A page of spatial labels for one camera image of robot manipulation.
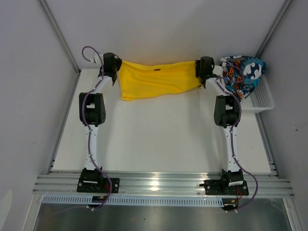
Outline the yellow shorts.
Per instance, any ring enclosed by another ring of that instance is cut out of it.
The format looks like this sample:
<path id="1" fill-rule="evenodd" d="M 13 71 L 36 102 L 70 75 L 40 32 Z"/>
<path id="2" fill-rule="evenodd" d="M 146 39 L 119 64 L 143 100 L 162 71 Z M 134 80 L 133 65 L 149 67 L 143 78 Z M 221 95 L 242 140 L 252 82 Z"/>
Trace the yellow shorts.
<path id="1" fill-rule="evenodd" d="M 199 87 L 195 62 L 142 65 L 123 61 L 119 70 L 121 99 L 133 101 L 179 94 Z"/>

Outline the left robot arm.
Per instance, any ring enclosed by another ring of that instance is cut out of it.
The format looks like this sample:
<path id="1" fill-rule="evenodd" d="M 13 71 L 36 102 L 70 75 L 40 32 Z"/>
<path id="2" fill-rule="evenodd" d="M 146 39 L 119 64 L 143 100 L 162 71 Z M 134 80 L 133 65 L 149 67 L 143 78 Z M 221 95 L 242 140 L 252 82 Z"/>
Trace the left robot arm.
<path id="1" fill-rule="evenodd" d="M 97 82 L 89 92 L 79 94 L 79 118 L 86 129 L 87 151 L 86 163 L 79 177 L 77 190 L 92 190 L 93 192 L 108 191 L 116 180 L 111 180 L 103 173 L 102 159 L 97 151 L 98 131 L 106 120 L 106 109 L 102 89 L 110 80 L 112 85 L 117 80 L 117 72 L 122 60 L 112 52 L 100 55 L 94 52 L 92 62 L 99 61 L 101 67 Z"/>

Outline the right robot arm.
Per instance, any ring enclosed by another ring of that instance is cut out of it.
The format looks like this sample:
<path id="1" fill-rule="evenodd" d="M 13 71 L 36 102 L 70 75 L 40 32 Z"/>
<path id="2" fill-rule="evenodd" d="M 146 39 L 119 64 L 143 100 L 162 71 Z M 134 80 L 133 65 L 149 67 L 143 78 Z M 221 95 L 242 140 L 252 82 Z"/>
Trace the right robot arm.
<path id="1" fill-rule="evenodd" d="M 242 111 L 238 97 L 222 86 L 222 77 L 214 74 L 214 68 L 215 63 L 212 57 L 203 56 L 195 61 L 195 75 L 200 84 L 205 87 L 207 81 L 213 80 L 220 92 L 215 100 L 214 122 L 224 137 L 223 148 L 227 162 L 216 185 L 223 193 L 231 194 L 237 186 L 244 183 L 243 171 L 237 161 L 236 144 L 237 126 Z"/>

